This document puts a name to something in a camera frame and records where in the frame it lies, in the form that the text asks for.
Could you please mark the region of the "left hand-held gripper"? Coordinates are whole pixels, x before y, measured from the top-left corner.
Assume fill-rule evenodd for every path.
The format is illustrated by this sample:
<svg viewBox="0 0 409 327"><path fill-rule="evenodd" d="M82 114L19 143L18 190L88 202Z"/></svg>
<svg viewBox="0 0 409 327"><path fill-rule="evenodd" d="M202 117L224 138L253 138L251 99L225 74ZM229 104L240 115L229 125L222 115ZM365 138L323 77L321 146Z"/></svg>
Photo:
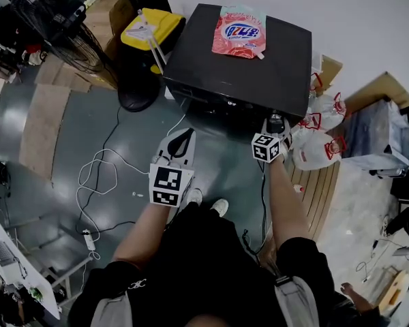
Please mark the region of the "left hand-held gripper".
<svg viewBox="0 0 409 327"><path fill-rule="evenodd" d="M177 130L160 142L149 170L150 203L180 207L194 171L174 162L173 158L184 158L184 165L192 165L195 149L196 131L190 128Z"/></svg>

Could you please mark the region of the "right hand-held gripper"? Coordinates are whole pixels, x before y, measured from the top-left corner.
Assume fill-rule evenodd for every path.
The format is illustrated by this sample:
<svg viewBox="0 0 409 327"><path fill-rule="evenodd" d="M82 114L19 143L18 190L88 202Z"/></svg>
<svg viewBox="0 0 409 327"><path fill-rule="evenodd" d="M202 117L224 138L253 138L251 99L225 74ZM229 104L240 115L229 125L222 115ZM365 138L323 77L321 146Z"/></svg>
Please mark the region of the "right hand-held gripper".
<svg viewBox="0 0 409 327"><path fill-rule="evenodd" d="M288 120L272 124L266 118L261 132L255 133L251 141L253 158L267 164L276 159L284 162L288 158L291 143L291 127Z"/></svg>

